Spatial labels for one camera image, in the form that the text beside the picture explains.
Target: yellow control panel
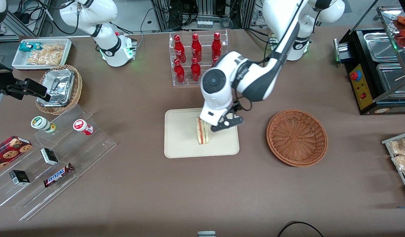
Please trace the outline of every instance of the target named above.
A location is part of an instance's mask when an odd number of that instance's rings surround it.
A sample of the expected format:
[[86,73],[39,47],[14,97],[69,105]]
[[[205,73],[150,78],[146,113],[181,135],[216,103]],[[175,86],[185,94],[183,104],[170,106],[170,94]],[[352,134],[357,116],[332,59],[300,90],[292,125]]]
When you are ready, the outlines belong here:
[[359,108],[365,109],[368,105],[373,103],[371,93],[366,83],[364,72],[359,64],[350,73],[350,80],[352,82],[353,90],[355,91],[356,100],[358,101]]

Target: brown woven basket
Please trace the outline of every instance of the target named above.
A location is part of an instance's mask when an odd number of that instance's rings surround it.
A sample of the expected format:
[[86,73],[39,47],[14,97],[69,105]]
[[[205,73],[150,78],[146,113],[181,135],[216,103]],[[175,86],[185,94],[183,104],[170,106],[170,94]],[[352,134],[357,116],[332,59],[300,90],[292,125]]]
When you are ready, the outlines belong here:
[[319,162],[328,145],[321,123],[299,110],[285,110],[273,116],[267,126],[267,142],[278,159],[296,167]]
[[[47,113],[47,114],[53,114],[53,115],[59,115],[69,109],[70,107],[76,105],[79,101],[79,98],[81,97],[81,90],[82,90],[82,78],[81,75],[78,73],[77,69],[75,69],[73,66],[70,65],[64,65],[64,66],[58,66],[55,68],[52,68],[50,70],[63,70],[63,69],[70,69],[75,73],[75,79],[74,79],[74,84],[72,86],[72,94],[70,98],[70,103],[65,106],[65,107],[44,107],[39,105],[36,102],[37,108],[41,112]],[[43,84],[44,80],[44,75],[41,77],[40,84]]]

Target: brown tablecloth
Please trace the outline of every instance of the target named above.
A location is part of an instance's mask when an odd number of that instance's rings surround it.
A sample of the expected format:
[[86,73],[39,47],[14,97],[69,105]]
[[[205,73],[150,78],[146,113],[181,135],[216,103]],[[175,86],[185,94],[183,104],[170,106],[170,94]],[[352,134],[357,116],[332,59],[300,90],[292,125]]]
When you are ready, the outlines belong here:
[[[302,59],[287,62],[271,96],[240,112],[234,156],[167,159],[164,114],[198,108],[200,89],[172,85],[169,34],[144,36],[135,61],[108,66],[91,38],[71,38],[70,64],[81,73],[80,105],[119,143],[28,222],[0,207],[0,236],[275,236],[289,221],[326,236],[405,236],[405,188],[380,141],[405,132],[405,115],[360,116],[344,67],[333,62],[334,38],[346,27],[319,27]],[[229,31],[229,51],[261,60],[265,44]],[[43,72],[19,72],[39,79]],[[5,97],[0,142],[31,137],[35,98]],[[325,127],[329,148],[309,168],[275,158],[265,129],[278,111],[300,109]]]

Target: red bottle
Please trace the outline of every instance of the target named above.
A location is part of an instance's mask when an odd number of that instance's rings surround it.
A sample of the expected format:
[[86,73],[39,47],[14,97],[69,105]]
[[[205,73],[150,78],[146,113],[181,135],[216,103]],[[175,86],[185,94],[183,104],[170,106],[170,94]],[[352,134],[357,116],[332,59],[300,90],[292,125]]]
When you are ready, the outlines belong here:
[[176,80],[179,84],[185,83],[185,71],[183,70],[182,65],[180,64],[179,59],[174,60],[174,71],[176,75]]
[[201,67],[198,64],[198,60],[196,57],[192,58],[191,72],[192,72],[192,79],[195,82],[200,81]]
[[220,41],[220,33],[214,33],[213,44],[211,45],[211,58],[219,58],[222,55],[222,42]]
[[214,64],[217,62],[217,60],[219,60],[219,58],[213,59],[213,65],[211,67],[214,67]]
[[201,50],[201,43],[198,40],[198,34],[194,33],[192,34],[192,45],[191,45],[191,49],[192,49],[192,57],[196,57],[197,60],[199,62],[201,62],[201,60],[203,59],[203,53]]
[[174,39],[175,39],[175,54],[176,54],[176,57],[178,59],[180,59],[180,61],[182,63],[185,63],[186,62],[185,47],[183,46],[182,42],[180,41],[180,36],[175,35]]

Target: small black box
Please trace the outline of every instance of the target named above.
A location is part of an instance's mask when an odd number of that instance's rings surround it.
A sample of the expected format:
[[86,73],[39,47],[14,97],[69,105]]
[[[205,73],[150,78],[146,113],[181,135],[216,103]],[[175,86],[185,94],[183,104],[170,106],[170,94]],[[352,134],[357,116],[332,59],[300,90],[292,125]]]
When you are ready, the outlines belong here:
[[28,179],[25,171],[13,170],[10,172],[10,177],[15,185],[27,186],[30,184],[30,180]]
[[49,148],[43,148],[40,150],[41,156],[43,156],[44,162],[48,163],[49,165],[57,165],[58,164],[58,158],[56,158],[55,153],[53,150]]

